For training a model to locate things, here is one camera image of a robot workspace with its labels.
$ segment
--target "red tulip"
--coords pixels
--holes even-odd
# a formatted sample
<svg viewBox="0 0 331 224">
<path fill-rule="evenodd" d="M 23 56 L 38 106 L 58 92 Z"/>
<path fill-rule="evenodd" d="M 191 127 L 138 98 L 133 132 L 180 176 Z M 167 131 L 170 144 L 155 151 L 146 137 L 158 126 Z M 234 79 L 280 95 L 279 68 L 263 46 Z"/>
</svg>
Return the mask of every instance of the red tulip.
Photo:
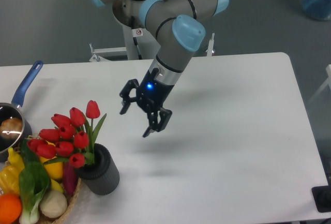
<svg viewBox="0 0 331 224">
<path fill-rule="evenodd" d="M 54 116 L 51 119 L 54 122 L 54 124 L 58 127 L 71 125 L 70 118 L 65 115 L 54 114 Z"/>
<path fill-rule="evenodd" d="M 44 140 L 55 143 L 60 140 L 60 132 L 56 129 L 42 129 L 39 136 Z"/>
<path fill-rule="evenodd" d="M 96 101 L 89 101 L 86 108 L 86 117 L 95 119 L 100 116 L 100 110 Z"/>
<path fill-rule="evenodd" d="M 56 155 L 55 146 L 48 145 L 48 144 L 39 145 L 36 148 L 36 154 L 39 157 L 43 157 L 43 158 L 47 158 L 47 159 L 54 158 Z"/>
<path fill-rule="evenodd" d="M 27 146 L 30 148 L 31 151 L 36 152 L 36 149 L 39 145 L 47 145 L 46 140 L 41 139 L 31 139 L 27 142 Z"/>
<path fill-rule="evenodd" d="M 84 131 L 80 131 L 74 136 L 73 144 L 77 148 L 85 148 L 88 146 L 88 136 Z"/>
<path fill-rule="evenodd" d="M 70 120 L 73 126 L 80 127 L 85 123 L 85 116 L 82 111 L 77 108 L 70 109 Z"/>
<path fill-rule="evenodd" d="M 80 153 L 72 154 L 69 158 L 69 163 L 75 168 L 82 167 L 85 164 L 85 157 Z"/>
<path fill-rule="evenodd" d="M 65 140 L 71 140 L 72 136 L 76 133 L 76 129 L 71 125 L 60 127 L 58 130 L 60 136 Z"/>
<path fill-rule="evenodd" d="M 61 141 L 55 144 L 55 150 L 61 157 L 69 157 L 73 152 L 73 144 L 68 141 Z"/>
</svg>

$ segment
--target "bok choy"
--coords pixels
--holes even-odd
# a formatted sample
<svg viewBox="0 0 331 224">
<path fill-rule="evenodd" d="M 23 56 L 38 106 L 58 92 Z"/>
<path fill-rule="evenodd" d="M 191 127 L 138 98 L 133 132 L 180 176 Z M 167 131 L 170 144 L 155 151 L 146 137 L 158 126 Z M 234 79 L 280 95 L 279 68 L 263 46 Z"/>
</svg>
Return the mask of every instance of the bok choy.
<svg viewBox="0 0 331 224">
<path fill-rule="evenodd" d="M 20 173 L 19 182 L 23 205 L 20 224 L 35 224 L 39 220 L 39 203 L 51 180 L 41 163 L 30 162 Z"/>
</svg>

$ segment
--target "blue pan handle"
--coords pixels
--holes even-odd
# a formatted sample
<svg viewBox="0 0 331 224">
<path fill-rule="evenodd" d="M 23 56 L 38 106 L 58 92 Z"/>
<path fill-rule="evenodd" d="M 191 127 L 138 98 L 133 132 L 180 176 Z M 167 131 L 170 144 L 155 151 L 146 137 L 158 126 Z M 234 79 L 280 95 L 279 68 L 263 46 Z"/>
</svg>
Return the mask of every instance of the blue pan handle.
<svg viewBox="0 0 331 224">
<path fill-rule="evenodd" d="M 29 72 L 26 74 L 25 78 L 21 82 L 20 86 L 17 88 L 14 97 L 12 98 L 11 103 L 14 104 L 16 107 L 23 106 L 24 97 L 27 89 L 31 85 L 32 81 L 39 73 L 43 66 L 42 61 L 36 61 Z"/>
</svg>

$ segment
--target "pot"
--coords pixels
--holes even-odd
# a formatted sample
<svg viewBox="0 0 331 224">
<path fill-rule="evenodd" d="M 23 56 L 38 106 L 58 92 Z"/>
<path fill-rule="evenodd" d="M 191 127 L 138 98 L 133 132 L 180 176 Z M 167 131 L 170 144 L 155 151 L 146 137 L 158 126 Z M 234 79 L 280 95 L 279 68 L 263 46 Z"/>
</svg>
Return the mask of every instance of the pot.
<svg viewBox="0 0 331 224">
<path fill-rule="evenodd" d="M 8 159 L 10 147 L 18 146 L 20 141 L 32 135 L 31 126 L 19 108 L 23 106 L 25 93 L 42 66 L 42 61 L 36 61 L 17 88 L 11 103 L 0 103 L 0 162 Z"/>
<path fill-rule="evenodd" d="M 94 145 L 95 165 L 74 168 L 78 177 L 97 195 L 108 195 L 119 183 L 119 172 L 108 149 L 101 144 Z"/>
</svg>

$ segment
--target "blue led light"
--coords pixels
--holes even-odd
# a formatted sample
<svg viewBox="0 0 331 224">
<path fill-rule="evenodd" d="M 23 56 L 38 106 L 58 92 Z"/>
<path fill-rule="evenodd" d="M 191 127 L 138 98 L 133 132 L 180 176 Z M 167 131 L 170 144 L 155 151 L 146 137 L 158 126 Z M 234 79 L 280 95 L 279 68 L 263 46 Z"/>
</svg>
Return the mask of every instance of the blue led light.
<svg viewBox="0 0 331 224">
<path fill-rule="evenodd" d="M 147 83 L 147 89 L 153 89 L 153 85 L 151 83 Z"/>
</svg>

